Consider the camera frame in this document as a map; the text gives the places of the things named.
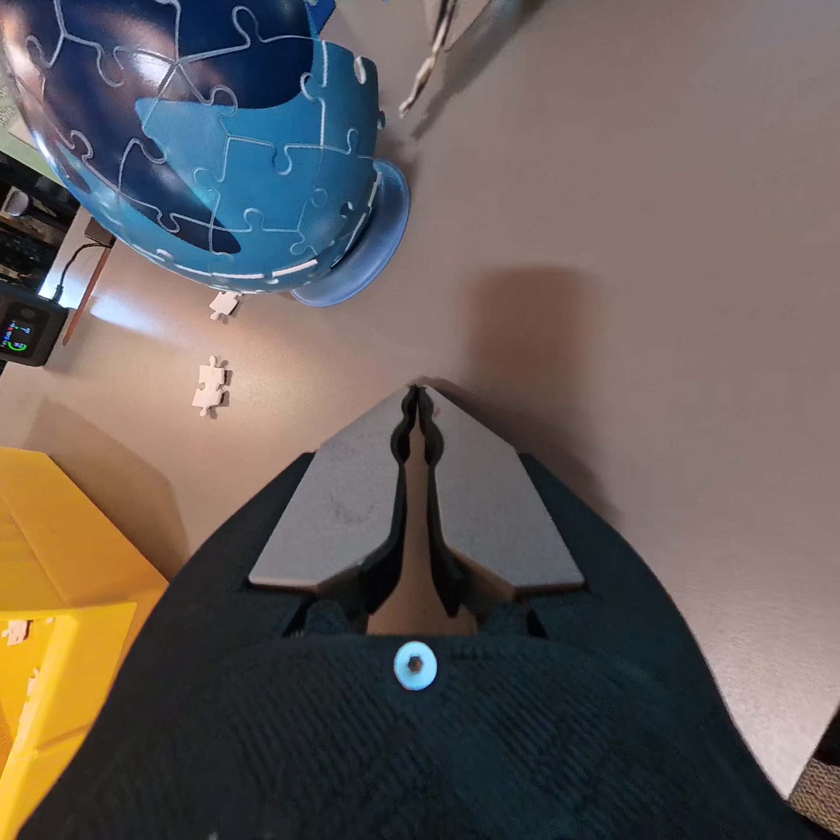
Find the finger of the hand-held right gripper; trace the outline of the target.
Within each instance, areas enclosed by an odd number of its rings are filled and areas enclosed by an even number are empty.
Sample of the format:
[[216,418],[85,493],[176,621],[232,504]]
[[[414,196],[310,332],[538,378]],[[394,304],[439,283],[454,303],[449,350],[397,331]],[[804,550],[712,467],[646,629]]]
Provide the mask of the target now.
[[427,54],[398,107],[399,118],[405,119],[417,107],[435,71],[441,70],[440,87],[423,115],[424,124],[435,121],[443,106],[478,78],[543,5],[543,1],[422,2]]

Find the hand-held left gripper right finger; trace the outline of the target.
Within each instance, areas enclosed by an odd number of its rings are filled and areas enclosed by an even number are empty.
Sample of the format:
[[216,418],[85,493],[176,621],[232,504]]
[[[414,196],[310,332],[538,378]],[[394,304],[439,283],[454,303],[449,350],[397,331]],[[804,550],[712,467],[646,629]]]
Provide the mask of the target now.
[[430,386],[418,390],[432,576],[450,616],[579,591],[574,561],[518,451]]

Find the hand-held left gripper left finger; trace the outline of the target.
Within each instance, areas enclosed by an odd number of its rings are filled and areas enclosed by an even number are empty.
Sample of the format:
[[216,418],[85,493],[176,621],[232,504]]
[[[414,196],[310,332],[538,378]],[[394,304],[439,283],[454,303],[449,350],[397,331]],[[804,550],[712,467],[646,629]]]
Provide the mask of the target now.
[[417,387],[403,387],[312,457],[248,581],[373,614],[400,579]]

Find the blue puzzle ball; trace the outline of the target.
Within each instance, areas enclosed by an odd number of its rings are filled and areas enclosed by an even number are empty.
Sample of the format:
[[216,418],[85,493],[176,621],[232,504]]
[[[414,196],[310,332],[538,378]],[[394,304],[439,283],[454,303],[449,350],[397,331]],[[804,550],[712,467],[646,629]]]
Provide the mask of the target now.
[[328,273],[380,190],[375,63],[320,2],[2,2],[2,60],[61,184],[157,266],[242,293]]

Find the translucent blue ball stand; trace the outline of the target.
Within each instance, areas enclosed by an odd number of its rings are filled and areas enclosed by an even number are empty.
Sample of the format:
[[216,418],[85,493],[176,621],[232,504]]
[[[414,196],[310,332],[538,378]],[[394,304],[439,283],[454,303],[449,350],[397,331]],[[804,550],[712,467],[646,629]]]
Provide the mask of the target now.
[[406,178],[389,161],[373,160],[373,167],[365,212],[343,208],[338,244],[322,252],[308,282],[290,291],[306,306],[326,308],[355,297],[383,272],[401,243],[411,206]]

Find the yellow plastic bin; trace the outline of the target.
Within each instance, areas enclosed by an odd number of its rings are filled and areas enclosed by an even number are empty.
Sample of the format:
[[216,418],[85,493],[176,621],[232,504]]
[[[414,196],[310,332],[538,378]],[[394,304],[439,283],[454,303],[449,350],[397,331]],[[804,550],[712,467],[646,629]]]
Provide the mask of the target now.
[[168,581],[47,455],[1,451],[1,838],[88,735]]

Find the thin brown stick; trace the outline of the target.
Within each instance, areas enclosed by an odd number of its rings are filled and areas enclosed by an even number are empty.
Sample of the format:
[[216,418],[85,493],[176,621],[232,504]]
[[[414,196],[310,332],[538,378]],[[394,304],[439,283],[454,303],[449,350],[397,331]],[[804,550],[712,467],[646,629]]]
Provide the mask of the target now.
[[104,246],[102,247],[100,256],[98,258],[98,262],[95,265],[95,267],[94,267],[94,269],[91,273],[91,277],[88,280],[87,285],[85,287],[85,290],[82,293],[82,296],[80,298],[78,306],[77,306],[74,314],[72,315],[72,317],[71,317],[71,319],[70,319],[70,321],[69,321],[69,323],[66,327],[66,330],[64,331],[64,333],[61,337],[61,346],[62,347],[67,347],[67,345],[69,344],[69,342],[73,338],[74,333],[76,332],[77,327],[79,325],[79,322],[80,322],[81,318],[83,317],[83,315],[84,315],[84,313],[85,313],[85,311],[88,307],[88,304],[91,300],[92,293],[95,290],[95,288],[98,284],[98,281],[100,279],[100,276],[101,276],[101,274],[102,274],[102,272],[103,272],[103,270],[104,270],[104,268],[105,268],[105,266],[106,266],[106,264],[109,260],[111,252],[112,252],[112,246],[108,247],[108,248],[105,248]]

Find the grey power bank with display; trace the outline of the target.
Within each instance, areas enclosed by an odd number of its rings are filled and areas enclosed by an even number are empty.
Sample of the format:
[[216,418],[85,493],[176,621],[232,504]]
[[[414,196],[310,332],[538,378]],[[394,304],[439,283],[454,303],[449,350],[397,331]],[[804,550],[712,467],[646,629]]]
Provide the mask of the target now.
[[34,291],[1,282],[1,363],[47,363],[69,310]]

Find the dark background shelf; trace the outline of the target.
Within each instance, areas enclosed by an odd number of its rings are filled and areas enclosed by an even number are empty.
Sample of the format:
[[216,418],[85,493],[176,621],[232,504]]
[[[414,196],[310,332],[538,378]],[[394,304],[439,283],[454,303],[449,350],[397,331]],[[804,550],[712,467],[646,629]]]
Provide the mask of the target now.
[[61,184],[1,153],[1,279],[39,291],[77,215]]

